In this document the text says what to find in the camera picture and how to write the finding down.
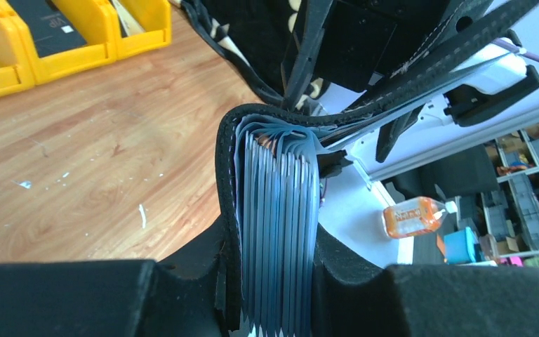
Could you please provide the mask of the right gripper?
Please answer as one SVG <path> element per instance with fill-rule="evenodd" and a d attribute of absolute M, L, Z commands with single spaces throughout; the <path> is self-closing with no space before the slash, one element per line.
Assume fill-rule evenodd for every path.
<path fill-rule="evenodd" d="M 281 63 L 281 108 L 294 110 L 315 77 L 362 92 L 403 70 L 490 1 L 297 1 Z"/>

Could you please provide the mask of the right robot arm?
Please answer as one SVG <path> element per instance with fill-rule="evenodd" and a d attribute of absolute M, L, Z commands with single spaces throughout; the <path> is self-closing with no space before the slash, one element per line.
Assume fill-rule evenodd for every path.
<path fill-rule="evenodd" d="M 512 26 L 536 6 L 536 1 L 507 1 L 490 9 L 488 1 L 449 1 L 416 51 L 386 72 L 375 88 L 340 114 L 293 122 L 313 130 L 328 147 L 378 130 L 380 162 L 436 95 L 450 100 L 445 112 L 457 125 L 480 124 L 539 88 L 533 67 L 513 71 L 500 64 L 524 56 Z"/>

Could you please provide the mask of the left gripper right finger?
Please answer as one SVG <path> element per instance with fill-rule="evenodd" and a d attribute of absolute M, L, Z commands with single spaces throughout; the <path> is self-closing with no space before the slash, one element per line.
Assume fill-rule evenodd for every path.
<path fill-rule="evenodd" d="M 539 268 L 368 262 L 324 229 L 314 336 L 539 336 Z"/>

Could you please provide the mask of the black leather card holder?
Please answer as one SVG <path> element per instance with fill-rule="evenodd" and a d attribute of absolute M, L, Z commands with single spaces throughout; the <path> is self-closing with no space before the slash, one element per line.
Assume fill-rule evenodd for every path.
<path fill-rule="evenodd" d="M 228 331 L 310 336 L 317 287 L 318 156 L 331 136 L 381 126 L 485 67 L 465 61 L 536 6 L 508 1 L 440 46 L 424 47 L 353 110 L 302 117 L 242 105 L 220 123 L 216 163 L 225 218 Z"/>

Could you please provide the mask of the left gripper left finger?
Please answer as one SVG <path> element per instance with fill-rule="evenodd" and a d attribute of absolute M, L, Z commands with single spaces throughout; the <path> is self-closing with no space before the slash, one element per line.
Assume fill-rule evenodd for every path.
<path fill-rule="evenodd" d="M 0 336 L 226 336 L 221 220 L 162 261 L 0 264 Z"/>

